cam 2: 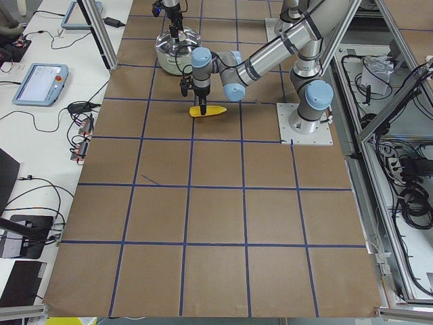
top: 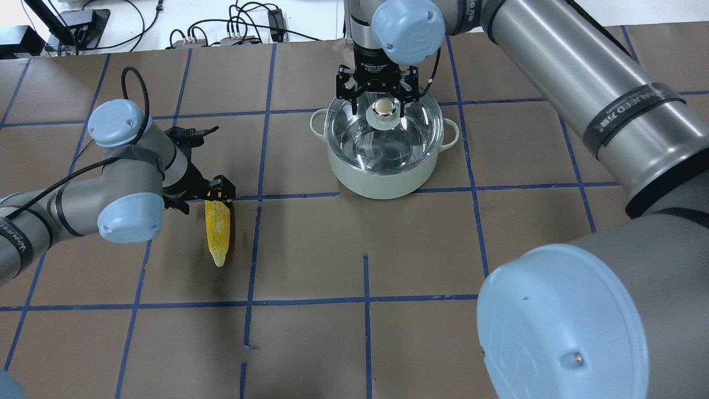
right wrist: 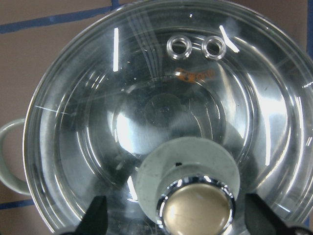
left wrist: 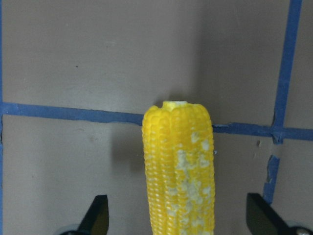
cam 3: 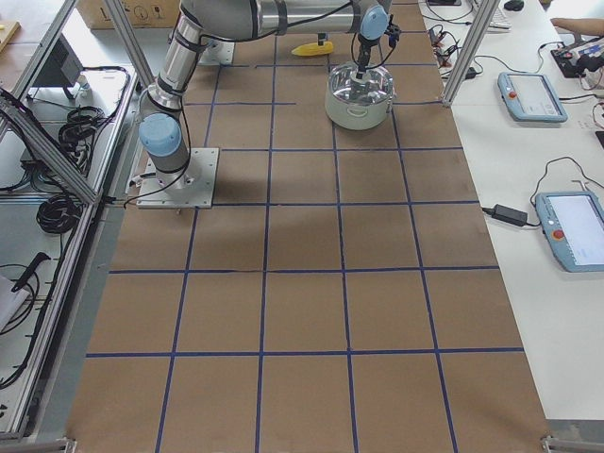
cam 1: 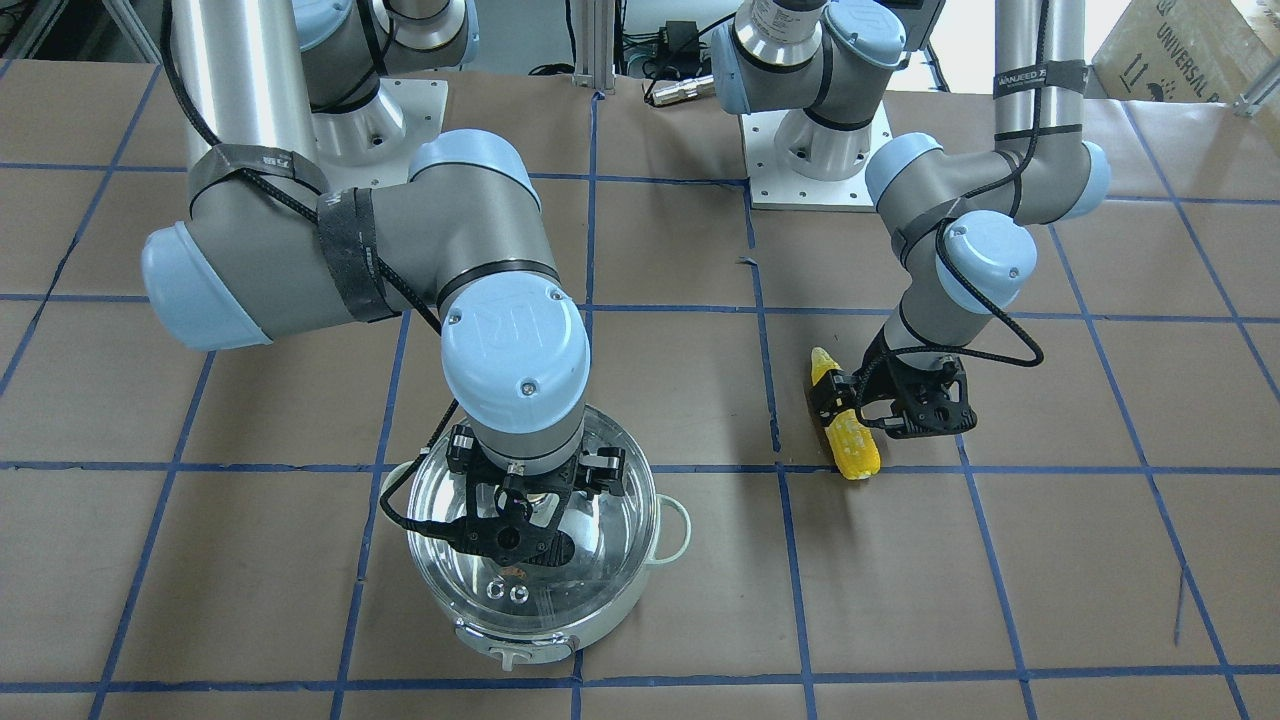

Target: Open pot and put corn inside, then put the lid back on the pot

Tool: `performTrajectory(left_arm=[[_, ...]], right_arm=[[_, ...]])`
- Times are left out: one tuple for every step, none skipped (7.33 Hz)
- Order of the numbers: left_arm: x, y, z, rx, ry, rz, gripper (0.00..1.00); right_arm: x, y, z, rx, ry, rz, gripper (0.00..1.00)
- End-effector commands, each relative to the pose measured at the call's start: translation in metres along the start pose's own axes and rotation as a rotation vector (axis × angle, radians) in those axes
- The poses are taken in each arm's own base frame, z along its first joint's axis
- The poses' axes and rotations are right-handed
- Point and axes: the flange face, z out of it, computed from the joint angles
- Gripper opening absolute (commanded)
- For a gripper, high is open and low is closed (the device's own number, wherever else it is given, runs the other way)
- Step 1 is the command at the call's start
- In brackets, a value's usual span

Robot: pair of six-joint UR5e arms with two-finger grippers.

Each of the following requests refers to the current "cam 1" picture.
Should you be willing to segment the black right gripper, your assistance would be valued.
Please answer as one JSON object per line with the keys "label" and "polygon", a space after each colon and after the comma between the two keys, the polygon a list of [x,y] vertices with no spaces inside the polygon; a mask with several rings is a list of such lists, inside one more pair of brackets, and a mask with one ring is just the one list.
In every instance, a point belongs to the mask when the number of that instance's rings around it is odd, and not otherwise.
{"label": "black right gripper", "polygon": [[[453,550],[502,566],[559,568],[573,559],[576,543],[559,523],[575,489],[575,460],[532,477],[503,471],[480,456],[453,457],[448,468],[465,478],[465,514],[448,524]],[[532,496],[539,493],[558,498],[544,525],[532,521]]]}

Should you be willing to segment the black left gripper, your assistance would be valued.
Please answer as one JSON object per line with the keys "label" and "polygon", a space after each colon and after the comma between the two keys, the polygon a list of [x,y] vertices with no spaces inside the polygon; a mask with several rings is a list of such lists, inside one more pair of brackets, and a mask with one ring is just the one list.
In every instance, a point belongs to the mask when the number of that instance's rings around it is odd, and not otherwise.
{"label": "black left gripper", "polygon": [[938,368],[922,370],[890,355],[884,345],[864,354],[867,377],[861,404],[888,400],[890,415],[870,419],[892,439],[959,436],[977,427],[968,402],[966,373],[959,357],[943,355]]}

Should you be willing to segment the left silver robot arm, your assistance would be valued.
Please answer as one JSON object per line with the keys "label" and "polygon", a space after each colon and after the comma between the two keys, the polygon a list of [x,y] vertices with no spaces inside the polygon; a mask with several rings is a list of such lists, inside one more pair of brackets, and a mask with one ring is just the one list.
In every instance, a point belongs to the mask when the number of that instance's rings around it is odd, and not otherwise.
{"label": "left silver robot arm", "polygon": [[996,5],[993,145],[955,154],[922,132],[900,135],[864,163],[852,154],[906,50],[899,17],[876,1],[745,1],[710,33],[716,92],[735,115],[783,111],[774,141],[814,179],[863,173],[910,282],[852,373],[823,370],[810,392],[822,424],[861,418],[895,439],[974,428],[964,357],[992,320],[1043,361],[1007,309],[1036,269],[1032,225],[1084,215],[1111,178],[1103,149],[1082,136],[1087,86],[1082,1]]}

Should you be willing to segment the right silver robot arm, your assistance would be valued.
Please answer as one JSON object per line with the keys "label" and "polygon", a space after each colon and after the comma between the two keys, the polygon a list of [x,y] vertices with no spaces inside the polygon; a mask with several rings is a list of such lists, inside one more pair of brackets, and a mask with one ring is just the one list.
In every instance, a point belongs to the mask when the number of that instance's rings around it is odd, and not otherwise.
{"label": "right silver robot arm", "polygon": [[470,427],[452,471],[499,488],[497,519],[404,527],[506,565],[575,546],[531,493],[586,489],[590,345],[526,168],[502,137],[410,147],[390,74],[458,65],[471,1],[168,1],[163,68],[191,126],[187,220],[141,254],[150,305],[215,351],[417,311]]}

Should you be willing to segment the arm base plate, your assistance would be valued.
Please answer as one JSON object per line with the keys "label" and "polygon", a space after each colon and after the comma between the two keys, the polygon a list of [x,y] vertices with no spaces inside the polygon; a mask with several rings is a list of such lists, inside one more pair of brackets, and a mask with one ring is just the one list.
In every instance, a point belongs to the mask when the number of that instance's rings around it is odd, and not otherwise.
{"label": "arm base plate", "polygon": [[873,211],[867,163],[892,137],[884,106],[855,131],[818,126],[803,110],[740,117],[751,206],[760,210]]}
{"label": "arm base plate", "polygon": [[378,92],[346,113],[315,113],[315,161],[335,179],[364,184],[403,178],[413,154],[442,132],[449,85],[443,79],[381,79]]}

